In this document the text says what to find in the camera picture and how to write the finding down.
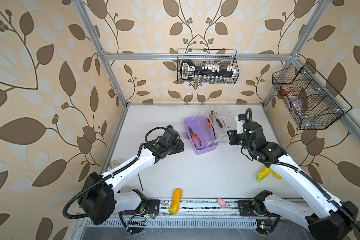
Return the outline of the orange handle pliers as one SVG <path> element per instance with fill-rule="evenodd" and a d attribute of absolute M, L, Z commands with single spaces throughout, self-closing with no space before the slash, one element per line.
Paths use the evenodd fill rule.
<path fill-rule="evenodd" d="M 191 136 L 191 140 L 194 144 L 195 147 L 197 147 L 197 145 L 201 146 L 202 142 L 200 140 L 200 138 L 197 136 L 197 134 L 195 134 L 193 132 L 193 130 L 191 129 L 191 127 L 189 127 L 189 132 L 190 132 L 190 136 Z"/>

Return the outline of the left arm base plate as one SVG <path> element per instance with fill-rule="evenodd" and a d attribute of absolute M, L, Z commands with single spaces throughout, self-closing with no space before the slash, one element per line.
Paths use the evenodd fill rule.
<path fill-rule="evenodd" d="M 148 200 L 142 200 L 141 203 L 134 210 L 122 211 L 122 215 L 134 216 L 134 215 L 148 214 L 150 216 L 150 215 L 158 215 L 159 211 L 160 211 L 160 200 L 148 199 Z"/>

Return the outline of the red black ratchet wrench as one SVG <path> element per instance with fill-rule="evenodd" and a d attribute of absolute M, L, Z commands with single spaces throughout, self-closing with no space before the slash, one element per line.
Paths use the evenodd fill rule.
<path fill-rule="evenodd" d="M 210 112 L 210 120 L 213 122 L 213 123 L 216 123 L 220 128 L 223 127 L 221 121 L 219 120 L 219 118 L 217 117 L 215 111 L 211 110 Z"/>

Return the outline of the orange handle screwdriver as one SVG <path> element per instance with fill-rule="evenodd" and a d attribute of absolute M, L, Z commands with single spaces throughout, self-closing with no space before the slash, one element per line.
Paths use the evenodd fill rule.
<path fill-rule="evenodd" d="M 207 123 L 208 130 L 210 130 L 211 129 L 211 121 L 209 118 L 206 118 L 206 123 Z"/>

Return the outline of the purple clear plastic tool box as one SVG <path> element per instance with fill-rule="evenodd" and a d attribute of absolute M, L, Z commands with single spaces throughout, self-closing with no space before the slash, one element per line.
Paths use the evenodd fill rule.
<path fill-rule="evenodd" d="M 210 112 L 211 110 L 215 111 L 217 117 L 221 121 L 223 125 L 223 119 L 226 121 L 227 124 L 229 124 L 230 129 L 226 129 L 223 125 L 222 128 L 220 128 L 216 123 L 213 123 L 211 120 L 211 126 L 214 127 L 216 139 L 211 140 L 210 132 L 207 128 L 206 118 L 210 119 Z M 227 134 L 227 131 L 229 130 L 235 130 L 236 124 L 233 122 L 234 118 L 231 116 L 229 110 L 226 106 L 218 105 L 218 106 L 212 106 L 207 107 L 202 111 L 201 113 L 198 113 L 194 116 L 188 117 L 184 120 L 185 130 L 186 130 L 186 138 L 190 140 L 192 148 L 196 155 L 205 154 L 211 151 L 214 151 L 218 145 L 223 145 L 229 143 L 229 137 Z M 202 145 L 197 147 L 194 146 L 190 132 L 189 127 L 193 130 L 195 134 L 200 138 Z"/>

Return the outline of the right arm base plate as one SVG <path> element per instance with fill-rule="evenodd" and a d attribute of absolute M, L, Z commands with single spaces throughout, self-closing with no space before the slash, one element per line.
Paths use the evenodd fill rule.
<path fill-rule="evenodd" d="M 269 217 L 277 217 L 277 214 L 273 214 L 268 212 L 266 209 L 263 209 L 261 213 L 256 212 L 255 201 L 253 199 L 250 200 L 239 200 L 238 209 L 241 217 L 254 217 L 254 218 L 269 218 Z"/>

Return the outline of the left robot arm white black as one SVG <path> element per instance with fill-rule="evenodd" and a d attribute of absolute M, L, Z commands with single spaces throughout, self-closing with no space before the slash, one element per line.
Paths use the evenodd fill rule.
<path fill-rule="evenodd" d="M 143 170 L 163 160 L 168 155 L 184 151 L 180 134 L 171 125 L 162 128 L 164 133 L 156 139 L 145 140 L 138 152 L 118 167 L 102 174 L 90 174 L 83 189 L 64 206 L 62 214 L 66 219 L 90 218 L 96 226 L 104 223 L 114 212 L 146 210 L 147 198 L 134 189 L 127 193 L 120 190 Z"/>

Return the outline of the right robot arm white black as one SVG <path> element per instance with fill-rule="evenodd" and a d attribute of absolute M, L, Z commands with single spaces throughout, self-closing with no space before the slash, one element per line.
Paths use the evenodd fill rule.
<path fill-rule="evenodd" d="M 246 150 L 252 161 L 270 168 L 307 203 L 302 206 L 264 190 L 254 197 L 253 211 L 263 217 L 275 214 L 307 229 L 316 240 L 342 240 L 353 229 L 360 233 L 358 208 L 342 202 L 307 174 L 277 143 L 268 142 L 263 128 L 253 121 L 252 110 L 236 116 L 237 128 L 228 131 L 229 144 Z"/>

